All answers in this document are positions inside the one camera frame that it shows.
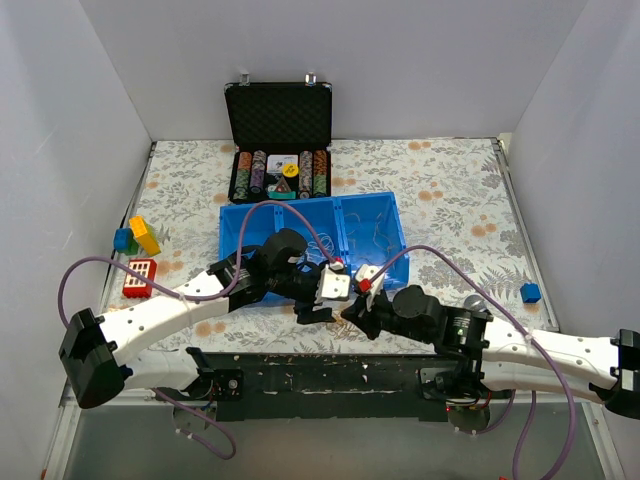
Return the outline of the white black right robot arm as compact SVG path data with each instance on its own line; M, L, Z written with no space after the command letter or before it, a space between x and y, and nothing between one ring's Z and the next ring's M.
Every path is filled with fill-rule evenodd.
M393 298L360 294L342 313L369 339L386 332L432 345L452 363L432 374L424 392L447 402L490 392L569 392L626 418L639 416L639 335L581 337L544 330L521 332L488 311L445 306L418 286Z

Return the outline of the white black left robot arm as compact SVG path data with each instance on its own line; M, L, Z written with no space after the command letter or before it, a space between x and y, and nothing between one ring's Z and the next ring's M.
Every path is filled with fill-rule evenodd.
M261 245L238 247L175 289L157 286L157 296L132 307L103 314L85 308L64 316L59 357L79 406L102 406L130 389L170 388L193 400L205 398L215 383L195 355L153 353L151 346L268 293L301 307L300 323L328 318L315 307L327 297L329 278L343 274L343 264L332 255L311 263L306 249L301 234L283 228Z

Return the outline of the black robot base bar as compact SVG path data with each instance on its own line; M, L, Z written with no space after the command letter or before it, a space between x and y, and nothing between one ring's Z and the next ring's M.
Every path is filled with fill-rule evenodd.
M261 419L417 418L444 422L424 387L457 363L438 355L205 353L188 348L195 379L162 387L213 404L221 422Z

